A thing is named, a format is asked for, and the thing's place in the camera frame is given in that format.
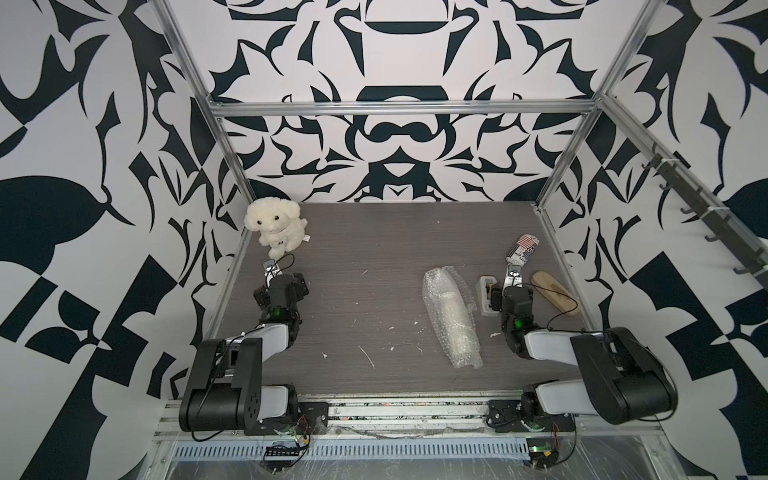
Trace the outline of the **grey tape dispenser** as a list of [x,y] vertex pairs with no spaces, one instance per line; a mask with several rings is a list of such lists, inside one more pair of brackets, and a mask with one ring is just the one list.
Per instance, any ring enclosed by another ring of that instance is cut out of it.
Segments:
[[478,309],[483,317],[495,317],[497,312],[491,308],[491,290],[498,283],[494,276],[481,276],[476,284]]

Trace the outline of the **clear bubble wrap sheet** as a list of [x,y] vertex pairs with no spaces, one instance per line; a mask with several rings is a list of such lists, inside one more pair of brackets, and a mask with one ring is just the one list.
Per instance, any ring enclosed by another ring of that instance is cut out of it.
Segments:
[[474,313],[477,304],[463,278],[453,266],[425,272],[422,298],[435,335],[456,369],[480,369],[483,360]]

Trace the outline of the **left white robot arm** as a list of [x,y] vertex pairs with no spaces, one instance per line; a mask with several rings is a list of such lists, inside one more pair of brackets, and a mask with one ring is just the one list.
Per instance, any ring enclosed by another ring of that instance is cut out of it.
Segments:
[[261,309],[255,328],[200,343],[178,410],[182,431],[265,436],[327,425],[328,403],[301,402],[294,386],[263,381],[263,364],[295,343],[298,303],[308,294],[302,274],[278,274],[254,292]]

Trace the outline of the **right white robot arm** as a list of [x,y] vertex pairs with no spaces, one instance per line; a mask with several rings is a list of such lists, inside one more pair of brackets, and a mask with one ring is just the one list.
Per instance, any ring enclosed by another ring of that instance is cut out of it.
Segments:
[[575,366],[575,380],[526,386],[518,400],[491,401],[486,423],[497,432],[522,427],[542,431],[559,417],[596,416],[612,425],[661,421],[676,413],[679,393],[663,363],[624,327],[602,331],[541,327],[533,317],[533,285],[486,289],[501,314],[510,350],[526,360]]

